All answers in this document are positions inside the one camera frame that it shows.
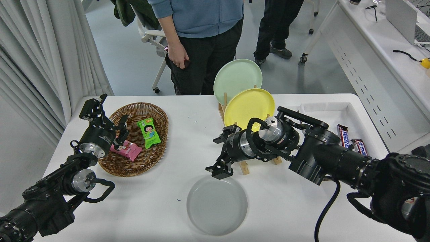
white curtain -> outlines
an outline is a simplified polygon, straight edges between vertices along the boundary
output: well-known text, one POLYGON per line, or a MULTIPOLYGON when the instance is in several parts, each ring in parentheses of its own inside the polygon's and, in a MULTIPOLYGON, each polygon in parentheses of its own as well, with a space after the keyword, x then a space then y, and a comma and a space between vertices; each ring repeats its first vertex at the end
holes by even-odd
POLYGON ((45 141, 55 147, 77 102, 103 93, 113 95, 80 0, 0 1, 0 95, 45 141))

snickers bar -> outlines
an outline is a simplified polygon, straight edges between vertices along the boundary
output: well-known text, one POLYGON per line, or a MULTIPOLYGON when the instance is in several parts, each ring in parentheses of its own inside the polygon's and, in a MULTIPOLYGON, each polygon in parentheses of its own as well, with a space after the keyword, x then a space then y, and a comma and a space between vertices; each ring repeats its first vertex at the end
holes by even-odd
POLYGON ((368 155, 363 140, 351 140, 354 144, 354 150, 362 155, 368 155))
POLYGON ((342 146, 348 148, 350 145, 348 127, 338 124, 338 135, 341 138, 342 146))

laptop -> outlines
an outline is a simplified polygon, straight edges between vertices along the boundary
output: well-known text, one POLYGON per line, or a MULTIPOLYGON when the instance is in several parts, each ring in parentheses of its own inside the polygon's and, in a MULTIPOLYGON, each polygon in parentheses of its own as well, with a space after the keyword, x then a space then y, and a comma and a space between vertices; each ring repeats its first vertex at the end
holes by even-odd
POLYGON ((430 19, 408 0, 386 0, 387 20, 412 44, 430 44, 430 19))

chair wheel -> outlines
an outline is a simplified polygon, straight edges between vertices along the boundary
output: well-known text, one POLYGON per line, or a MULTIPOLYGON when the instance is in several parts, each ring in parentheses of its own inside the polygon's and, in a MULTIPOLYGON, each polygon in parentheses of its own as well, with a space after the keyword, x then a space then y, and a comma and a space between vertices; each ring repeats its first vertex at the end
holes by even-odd
POLYGON ((305 63, 307 61, 306 56, 300 56, 300 63, 305 63))

gray plate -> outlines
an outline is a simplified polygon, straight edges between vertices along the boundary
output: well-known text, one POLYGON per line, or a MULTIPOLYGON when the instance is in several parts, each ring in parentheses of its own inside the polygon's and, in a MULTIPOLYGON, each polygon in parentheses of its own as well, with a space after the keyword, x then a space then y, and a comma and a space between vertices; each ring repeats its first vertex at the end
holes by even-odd
POLYGON ((188 216, 198 229, 209 235, 233 232, 245 219, 247 210, 245 191, 232 178, 204 177, 188 193, 188 216))

